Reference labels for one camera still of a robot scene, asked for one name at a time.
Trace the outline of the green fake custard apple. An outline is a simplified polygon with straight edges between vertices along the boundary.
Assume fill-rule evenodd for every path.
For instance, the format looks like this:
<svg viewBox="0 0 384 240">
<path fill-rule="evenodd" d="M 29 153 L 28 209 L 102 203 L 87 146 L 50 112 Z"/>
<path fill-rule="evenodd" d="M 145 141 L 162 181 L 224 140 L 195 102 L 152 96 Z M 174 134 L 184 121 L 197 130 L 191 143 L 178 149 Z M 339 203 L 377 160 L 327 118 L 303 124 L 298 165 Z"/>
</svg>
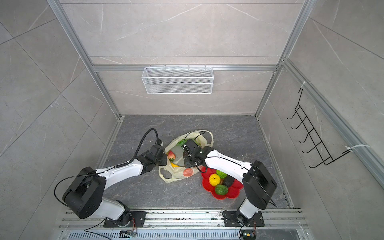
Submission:
<svg viewBox="0 0 384 240">
<path fill-rule="evenodd" d="M 220 177 L 220 179 L 225 179 L 228 175 L 222 171 L 216 170 L 216 174 Z"/>
</svg>

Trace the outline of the dark fake avocado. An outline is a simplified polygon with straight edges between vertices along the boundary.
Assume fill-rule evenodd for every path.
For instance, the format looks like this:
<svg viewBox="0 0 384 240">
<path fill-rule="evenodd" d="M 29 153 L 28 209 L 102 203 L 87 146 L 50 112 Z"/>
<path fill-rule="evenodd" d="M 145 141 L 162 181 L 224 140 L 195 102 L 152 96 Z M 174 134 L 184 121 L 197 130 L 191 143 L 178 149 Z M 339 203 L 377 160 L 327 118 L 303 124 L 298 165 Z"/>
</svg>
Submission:
<svg viewBox="0 0 384 240">
<path fill-rule="evenodd" d="M 230 188 L 233 185 L 235 180 L 236 179 L 233 178 L 232 176 L 226 176 L 222 182 L 222 185 L 226 186 L 227 188 Z"/>
</svg>

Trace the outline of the red flower-shaped plate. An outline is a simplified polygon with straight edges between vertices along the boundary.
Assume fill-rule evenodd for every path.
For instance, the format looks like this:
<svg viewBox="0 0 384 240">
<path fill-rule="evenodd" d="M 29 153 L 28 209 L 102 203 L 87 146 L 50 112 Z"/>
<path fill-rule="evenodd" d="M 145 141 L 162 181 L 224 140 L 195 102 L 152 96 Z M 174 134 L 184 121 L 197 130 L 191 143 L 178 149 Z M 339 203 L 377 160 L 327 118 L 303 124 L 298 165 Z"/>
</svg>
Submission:
<svg viewBox="0 0 384 240">
<path fill-rule="evenodd" d="M 243 184 L 222 171 L 200 167 L 203 188 L 217 200 L 236 199 Z"/>
</svg>

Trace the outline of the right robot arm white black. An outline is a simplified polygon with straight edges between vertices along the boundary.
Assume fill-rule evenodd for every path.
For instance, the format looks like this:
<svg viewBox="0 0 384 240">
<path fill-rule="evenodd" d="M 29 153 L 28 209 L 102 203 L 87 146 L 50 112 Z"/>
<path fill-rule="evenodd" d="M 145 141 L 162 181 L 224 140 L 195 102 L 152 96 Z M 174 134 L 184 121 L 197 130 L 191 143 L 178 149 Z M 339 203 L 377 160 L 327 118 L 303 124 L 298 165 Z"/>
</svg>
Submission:
<svg viewBox="0 0 384 240">
<path fill-rule="evenodd" d="M 236 212 L 236 219 L 242 225 L 249 226 L 256 214 L 265 210 L 269 203 L 275 204 L 272 196 L 277 183 L 262 162 L 238 161 L 211 147 L 201 148 L 193 140 L 187 140 L 182 148 L 187 154 L 184 157 L 186 167 L 216 169 L 243 184 L 246 198 Z"/>
</svg>

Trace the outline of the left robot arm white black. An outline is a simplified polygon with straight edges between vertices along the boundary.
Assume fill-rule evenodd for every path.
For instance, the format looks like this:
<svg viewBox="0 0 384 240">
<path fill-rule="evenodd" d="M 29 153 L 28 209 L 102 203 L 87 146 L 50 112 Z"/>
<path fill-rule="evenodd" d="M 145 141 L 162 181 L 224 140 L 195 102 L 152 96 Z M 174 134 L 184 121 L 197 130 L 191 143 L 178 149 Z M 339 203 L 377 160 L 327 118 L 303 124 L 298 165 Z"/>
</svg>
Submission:
<svg viewBox="0 0 384 240">
<path fill-rule="evenodd" d="M 62 200 L 79 219 L 100 216 L 110 220 L 130 218 L 130 209 L 120 201 L 112 201 L 104 197 L 104 191 L 126 179 L 143 175 L 156 166 L 167 164 L 165 148 L 153 145 L 148 151 L 137 156 L 131 162 L 94 170 L 83 168 L 63 194 Z"/>
</svg>

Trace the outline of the green fake pepper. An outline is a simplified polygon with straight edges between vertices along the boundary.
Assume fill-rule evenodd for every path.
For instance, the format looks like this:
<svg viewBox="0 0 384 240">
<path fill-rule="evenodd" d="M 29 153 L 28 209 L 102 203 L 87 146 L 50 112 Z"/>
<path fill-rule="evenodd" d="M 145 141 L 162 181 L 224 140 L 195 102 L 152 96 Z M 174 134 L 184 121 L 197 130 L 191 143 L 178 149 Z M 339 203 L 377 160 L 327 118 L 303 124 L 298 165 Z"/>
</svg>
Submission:
<svg viewBox="0 0 384 240">
<path fill-rule="evenodd" d="M 228 191 L 229 191 L 229 188 L 221 184 L 215 187 L 215 193 L 219 196 L 225 196 L 228 193 Z"/>
</svg>

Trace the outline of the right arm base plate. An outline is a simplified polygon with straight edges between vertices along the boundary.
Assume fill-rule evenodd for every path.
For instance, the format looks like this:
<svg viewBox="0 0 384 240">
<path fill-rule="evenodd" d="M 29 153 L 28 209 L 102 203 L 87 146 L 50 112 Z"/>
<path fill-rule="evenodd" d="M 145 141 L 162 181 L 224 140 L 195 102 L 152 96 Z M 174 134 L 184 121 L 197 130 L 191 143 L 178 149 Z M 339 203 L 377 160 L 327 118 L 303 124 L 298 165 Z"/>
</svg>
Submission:
<svg viewBox="0 0 384 240">
<path fill-rule="evenodd" d="M 265 222 L 261 212 L 256 212 L 248 219 L 239 211 L 223 211 L 225 227 L 264 227 Z"/>
</svg>

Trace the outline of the yellow fake bell pepper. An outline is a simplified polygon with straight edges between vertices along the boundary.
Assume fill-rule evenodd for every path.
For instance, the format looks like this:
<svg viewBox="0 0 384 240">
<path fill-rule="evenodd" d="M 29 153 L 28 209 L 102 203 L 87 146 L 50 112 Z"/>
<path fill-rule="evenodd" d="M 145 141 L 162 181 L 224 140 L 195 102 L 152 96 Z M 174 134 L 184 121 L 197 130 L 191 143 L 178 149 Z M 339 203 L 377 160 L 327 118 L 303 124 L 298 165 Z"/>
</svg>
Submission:
<svg viewBox="0 0 384 240">
<path fill-rule="evenodd" d="M 209 183 L 212 187 L 216 187 L 221 183 L 221 178 L 218 174 L 211 174 L 209 177 Z"/>
</svg>

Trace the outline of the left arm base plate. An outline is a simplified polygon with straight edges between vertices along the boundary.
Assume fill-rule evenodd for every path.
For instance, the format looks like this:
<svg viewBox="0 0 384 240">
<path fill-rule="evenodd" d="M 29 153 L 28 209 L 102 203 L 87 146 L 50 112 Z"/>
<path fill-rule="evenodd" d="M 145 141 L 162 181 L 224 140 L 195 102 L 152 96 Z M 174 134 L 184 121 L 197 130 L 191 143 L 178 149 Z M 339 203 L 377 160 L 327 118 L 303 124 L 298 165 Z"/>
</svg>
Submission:
<svg viewBox="0 0 384 240">
<path fill-rule="evenodd" d="M 106 218 L 103 227 L 104 228 L 142 228 L 146 219 L 147 212 L 145 211 L 133 211 L 124 212 L 118 220 L 111 220 Z"/>
</svg>

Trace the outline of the cream plastic shopping bag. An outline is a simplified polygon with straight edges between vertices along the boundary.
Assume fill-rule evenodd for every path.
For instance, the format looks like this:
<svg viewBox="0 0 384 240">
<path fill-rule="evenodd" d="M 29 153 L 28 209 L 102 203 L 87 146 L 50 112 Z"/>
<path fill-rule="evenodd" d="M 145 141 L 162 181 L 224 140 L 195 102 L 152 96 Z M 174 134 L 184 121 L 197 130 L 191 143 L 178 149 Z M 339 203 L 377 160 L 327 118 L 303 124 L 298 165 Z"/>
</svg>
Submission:
<svg viewBox="0 0 384 240">
<path fill-rule="evenodd" d="M 192 131 L 174 139 L 166 147 L 166 154 L 168 153 L 168 151 L 172 151 L 176 155 L 176 159 L 172 163 L 180 167 L 173 168 L 169 160 L 166 166 L 159 167 L 159 176 L 167 184 L 187 179 L 199 172 L 198 169 L 196 169 L 196 167 L 193 167 L 193 168 L 184 167 L 184 158 L 183 158 L 184 150 L 182 149 L 182 147 L 177 146 L 177 143 L 183 139 L 186 139 L 186 140 L 192 139 L 201 148 L 205 146 L 213 147 L 214 145 L 213 134 L 212 132 L 207 130 Z"/>
</svg>

